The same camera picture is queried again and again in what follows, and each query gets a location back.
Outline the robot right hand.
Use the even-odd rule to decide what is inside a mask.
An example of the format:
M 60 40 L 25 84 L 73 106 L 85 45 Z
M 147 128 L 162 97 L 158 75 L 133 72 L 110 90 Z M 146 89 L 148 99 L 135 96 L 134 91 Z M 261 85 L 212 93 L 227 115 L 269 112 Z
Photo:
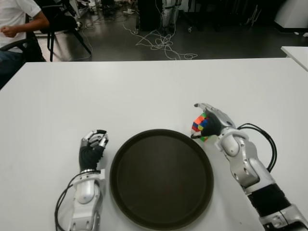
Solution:
M 201 108 L 207 119 L 205 119 L 206 124 L 203 126 L 201 131 L 194 131 L 191 134 L 192 139 L 209 137 L 213 135 L 219 136 L 225 128 L 236 129 L 233 121 L 221 110 L 207 103 L 196 103 L 194 104 L 194 107 Z

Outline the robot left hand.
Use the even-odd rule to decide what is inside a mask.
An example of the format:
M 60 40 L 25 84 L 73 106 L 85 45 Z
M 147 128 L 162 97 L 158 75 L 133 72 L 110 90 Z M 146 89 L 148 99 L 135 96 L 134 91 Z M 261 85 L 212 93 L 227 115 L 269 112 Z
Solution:
M 80 172 L 97 169 L 108 142 L 108 133 L 102 129 L 92 130 L 81 139 L 78 155 Z

